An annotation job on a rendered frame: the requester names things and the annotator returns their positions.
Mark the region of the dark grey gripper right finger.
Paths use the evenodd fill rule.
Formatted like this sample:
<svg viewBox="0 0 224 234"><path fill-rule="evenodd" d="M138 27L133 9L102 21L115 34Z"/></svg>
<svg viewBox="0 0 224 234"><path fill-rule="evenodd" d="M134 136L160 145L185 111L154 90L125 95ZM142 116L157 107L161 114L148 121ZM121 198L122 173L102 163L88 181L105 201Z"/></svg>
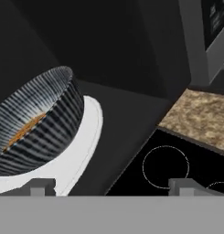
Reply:
<svg viewBox="0 0 224 234"><path fill-rule="evenodd" d="M205 188L192 178L171 178L169 184L169 196L196 197L218 196L219 192Z"/></svg>

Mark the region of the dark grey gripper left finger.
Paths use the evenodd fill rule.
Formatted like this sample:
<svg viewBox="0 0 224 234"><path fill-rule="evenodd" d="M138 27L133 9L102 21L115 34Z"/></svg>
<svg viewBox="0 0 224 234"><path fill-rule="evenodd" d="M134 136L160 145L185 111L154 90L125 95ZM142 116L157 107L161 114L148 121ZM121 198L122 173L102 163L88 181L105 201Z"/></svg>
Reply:
<svg viewBox="0 0 224 234"><path fill-rule="evenodd" d="M7 196L50 197L55 196L56 180L54 178L34 178L20 188L5 192Z"/></svg>

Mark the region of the black white striped bowl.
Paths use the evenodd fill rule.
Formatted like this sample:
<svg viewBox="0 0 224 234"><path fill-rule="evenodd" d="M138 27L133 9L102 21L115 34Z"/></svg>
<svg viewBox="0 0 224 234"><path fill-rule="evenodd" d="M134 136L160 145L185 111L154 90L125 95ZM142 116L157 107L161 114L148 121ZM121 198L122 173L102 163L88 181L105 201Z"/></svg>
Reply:
<svg viewBox="0 0 224 234"><path fill-rule="evenodd" d="M10 138L32 117L36 126L5 152ZM31 172L59 156L76 136L84 98L71 68L50 69L0 103L0 176Z"/></svg>

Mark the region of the brown waffle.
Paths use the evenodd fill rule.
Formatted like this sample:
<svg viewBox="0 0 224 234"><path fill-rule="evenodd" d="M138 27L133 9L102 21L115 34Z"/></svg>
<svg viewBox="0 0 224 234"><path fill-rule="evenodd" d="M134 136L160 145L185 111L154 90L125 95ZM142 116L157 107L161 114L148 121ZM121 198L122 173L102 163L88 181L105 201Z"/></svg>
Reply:
<svg viewBox="0 0 224 234"><path fill-rule="evenodd" d="M8 141L7 146L3 148L5 152L10 146L20 140L23 136L25 136L28 132L30 132L39 121L44 118L46 114L44 112L40 113L39 115L32 117L27 123L25 123Z"/></svg>

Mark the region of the grey microwave oven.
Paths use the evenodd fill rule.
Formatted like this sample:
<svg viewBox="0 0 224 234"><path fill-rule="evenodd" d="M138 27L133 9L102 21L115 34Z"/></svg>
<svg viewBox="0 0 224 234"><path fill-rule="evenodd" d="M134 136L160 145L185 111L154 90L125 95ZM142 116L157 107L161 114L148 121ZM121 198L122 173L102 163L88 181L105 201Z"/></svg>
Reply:
<svg viewBox="0 0 224 234"><path fill-rule="evenodd" d="M178 0L191 86L209 86L224 64L224 0Z"/></svg>

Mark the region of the black hob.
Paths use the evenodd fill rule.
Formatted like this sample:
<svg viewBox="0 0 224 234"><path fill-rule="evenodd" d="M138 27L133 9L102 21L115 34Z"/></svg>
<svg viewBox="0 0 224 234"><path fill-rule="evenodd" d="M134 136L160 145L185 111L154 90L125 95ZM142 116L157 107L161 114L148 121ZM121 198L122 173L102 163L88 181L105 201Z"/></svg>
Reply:
<svg viewBox="0 0 224 234"><path fill-rule="evenodd" d="M107 194L166 196L171 178L192 178L205 188L224 193L224 153L157 128Z"/></svg>

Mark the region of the white round plate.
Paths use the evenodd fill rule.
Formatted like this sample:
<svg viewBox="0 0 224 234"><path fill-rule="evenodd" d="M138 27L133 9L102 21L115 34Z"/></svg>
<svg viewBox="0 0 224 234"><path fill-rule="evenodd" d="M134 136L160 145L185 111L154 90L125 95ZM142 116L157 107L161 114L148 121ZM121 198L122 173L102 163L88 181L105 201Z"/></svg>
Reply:
<svg viewBox="0 0 224 234"><path fill-rule="evenodd" d="M101 137L102 125L101 105L96 99L85 96L80 128L68 148L54 160L29 173L0 176L0 194L20 188L31 179L50 178L56 180L56 195L58 197L67 196L95 152Z"/></svg>

